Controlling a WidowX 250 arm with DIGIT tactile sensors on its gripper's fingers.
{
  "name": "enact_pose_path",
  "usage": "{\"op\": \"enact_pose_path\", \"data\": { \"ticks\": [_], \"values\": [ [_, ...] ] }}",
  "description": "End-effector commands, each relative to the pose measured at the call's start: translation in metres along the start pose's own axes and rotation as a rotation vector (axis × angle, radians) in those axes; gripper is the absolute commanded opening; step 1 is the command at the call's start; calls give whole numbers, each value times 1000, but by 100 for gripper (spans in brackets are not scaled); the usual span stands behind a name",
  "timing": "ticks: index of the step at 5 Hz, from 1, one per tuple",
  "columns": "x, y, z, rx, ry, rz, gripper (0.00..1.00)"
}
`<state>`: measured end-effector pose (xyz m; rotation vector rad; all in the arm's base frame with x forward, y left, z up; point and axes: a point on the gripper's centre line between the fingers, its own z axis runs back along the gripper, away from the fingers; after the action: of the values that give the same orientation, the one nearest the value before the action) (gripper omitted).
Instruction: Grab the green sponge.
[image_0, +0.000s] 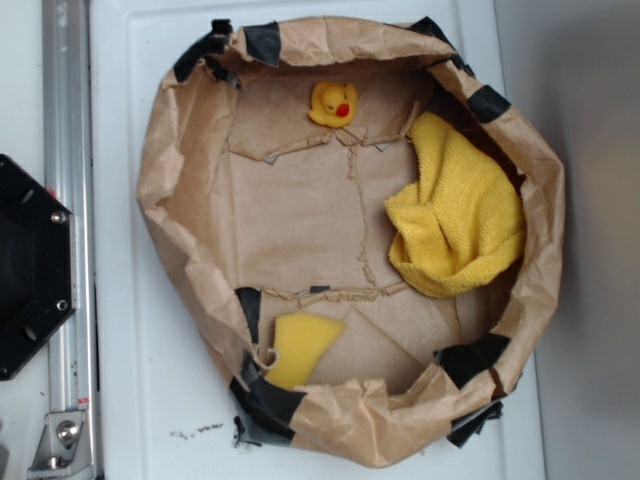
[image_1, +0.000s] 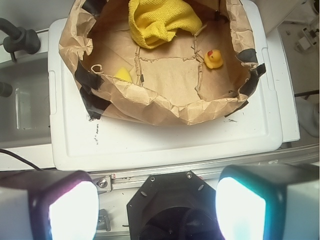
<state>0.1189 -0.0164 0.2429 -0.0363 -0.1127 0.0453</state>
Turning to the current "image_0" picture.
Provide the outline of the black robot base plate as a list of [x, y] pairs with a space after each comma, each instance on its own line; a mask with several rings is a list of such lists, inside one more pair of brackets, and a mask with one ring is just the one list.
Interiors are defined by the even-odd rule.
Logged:
[[73, 214], [1, 156], [1, 379], [13, 379], [75, 311]]

